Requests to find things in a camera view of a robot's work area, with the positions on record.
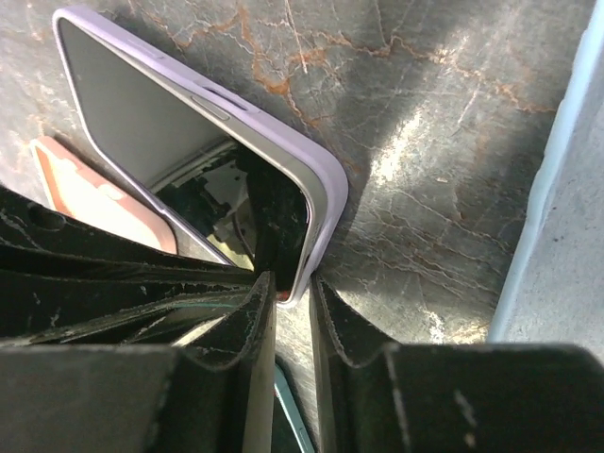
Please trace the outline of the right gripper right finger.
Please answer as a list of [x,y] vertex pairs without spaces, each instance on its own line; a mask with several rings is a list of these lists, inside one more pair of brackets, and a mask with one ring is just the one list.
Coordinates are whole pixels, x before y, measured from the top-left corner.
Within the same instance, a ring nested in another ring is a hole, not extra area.
[[599,452],[603,367],[571,344],[402,344],[310,282],[324,452]]

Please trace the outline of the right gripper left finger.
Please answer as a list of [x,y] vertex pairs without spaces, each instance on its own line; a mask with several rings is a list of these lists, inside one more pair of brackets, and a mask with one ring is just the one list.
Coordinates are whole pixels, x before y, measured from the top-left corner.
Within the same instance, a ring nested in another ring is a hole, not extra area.
[[195,342],[34,344],[1,351],[5,452],[267,452],[274,276]]

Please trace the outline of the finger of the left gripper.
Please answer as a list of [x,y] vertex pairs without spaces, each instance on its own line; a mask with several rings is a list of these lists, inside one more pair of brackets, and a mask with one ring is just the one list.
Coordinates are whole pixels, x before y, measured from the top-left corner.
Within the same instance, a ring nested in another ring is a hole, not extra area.
[[235,310],[255,281],[1,190],[4,343],[167,343]]

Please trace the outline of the phone with silver edge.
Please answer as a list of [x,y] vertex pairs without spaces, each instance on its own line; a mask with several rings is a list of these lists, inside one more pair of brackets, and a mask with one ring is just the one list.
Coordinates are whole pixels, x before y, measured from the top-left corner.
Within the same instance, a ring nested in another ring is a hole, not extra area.
[[94,149],[217,261],[244,256],[290,296],[310,213],[280,151],[73,20],[57,18],[55,31]]

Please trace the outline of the lavender phone case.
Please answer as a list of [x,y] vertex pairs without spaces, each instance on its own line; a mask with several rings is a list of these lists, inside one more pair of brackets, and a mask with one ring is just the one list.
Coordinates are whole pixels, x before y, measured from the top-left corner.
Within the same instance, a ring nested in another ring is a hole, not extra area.
[[[85,6],[60,8],[53,14],[53,30],[64,70],[64,57],[55,31],[55,22],[59,17],[69,18],[82,25],[112,46],[168,77],[180,88],[211,103],[220,114],[229,117],[231,126],[247,127],[256,131],[285,157],[285,171],[306,196],[310,213],[310,230],[305,241],[303,263],[294,292],[284,297],[277,291],[279,305],[287,308],[294,306],[306,291],[310,276],[323,257],[346,204],[348,184],[340,162],[321,145]],[[129,192],[138,195],[131,190],[121,173],[115,171],[125,180]],[[153,208],[170,221],[158,209]],[[199,245],[214,261],[221,263],[212,257],[204,246]]]

